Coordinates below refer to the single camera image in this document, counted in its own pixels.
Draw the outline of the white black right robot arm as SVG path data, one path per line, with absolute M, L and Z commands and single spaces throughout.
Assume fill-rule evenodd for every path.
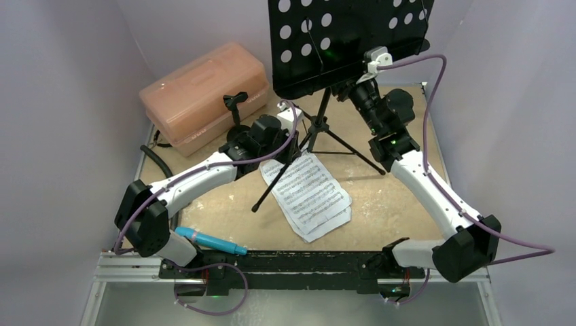
M 429 268 L 457 283 L 492 263 L 501 223 L 465 203 L 429 164 L 407 129 L 416 117 L 413 97 L 399 88 L 381 95 L 373 81 L 347 81 L 334 90 L 340 102 L 351 101 L 367 124 L 375 161 L 412 192 L 442 233 L 442 240 L 404 238 L 387 245 L 383 271 L 398 276 L 409 267 Z

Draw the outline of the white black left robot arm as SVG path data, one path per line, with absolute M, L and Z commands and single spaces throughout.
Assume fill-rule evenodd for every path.
M 201 163 L 149 185 L 138 179 L 126 189 L 114 224 L 141 257 L 157 255 L 187 278 L 202 271 L 192 242 L 170 228 L 170 219 L 205 193 L 257 170 L 266 160 L 286 163 L 295 153 L 302 113 L 287 109 L 262 115 Z

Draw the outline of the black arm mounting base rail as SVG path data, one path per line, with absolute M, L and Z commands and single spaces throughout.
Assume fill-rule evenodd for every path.
M 406 295 L 406 281 L 424 279 L 425 271 L 401 268 L 384 251 L 249 251 L 233 255 L 205 250 L 184 268 L 163 259 L 159 277 L 183 284 L 198 281 L 210 296 L 243 289 Z

